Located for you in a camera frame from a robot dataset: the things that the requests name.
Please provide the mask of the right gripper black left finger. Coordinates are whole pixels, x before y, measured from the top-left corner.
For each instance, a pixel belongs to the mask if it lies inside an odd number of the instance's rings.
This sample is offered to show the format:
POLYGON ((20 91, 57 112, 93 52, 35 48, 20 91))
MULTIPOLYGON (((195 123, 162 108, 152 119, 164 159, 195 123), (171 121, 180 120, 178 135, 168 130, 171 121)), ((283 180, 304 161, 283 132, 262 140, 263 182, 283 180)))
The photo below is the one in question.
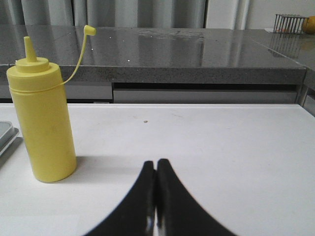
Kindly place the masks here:
POLYGON ((137 180, 117 207, 88 236, 152 236, 155 223, 153 161, 146 161, 137 180))

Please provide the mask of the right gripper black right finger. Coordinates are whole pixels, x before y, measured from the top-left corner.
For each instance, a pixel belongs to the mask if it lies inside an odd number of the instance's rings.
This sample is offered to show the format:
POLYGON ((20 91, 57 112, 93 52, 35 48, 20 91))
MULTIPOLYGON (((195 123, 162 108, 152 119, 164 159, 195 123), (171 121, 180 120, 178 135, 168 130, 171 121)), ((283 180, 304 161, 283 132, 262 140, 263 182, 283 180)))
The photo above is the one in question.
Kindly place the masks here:
POLYGON ((157 228, 160 236, 233 236, 193 198, 168 159, 157 163, 157 228))

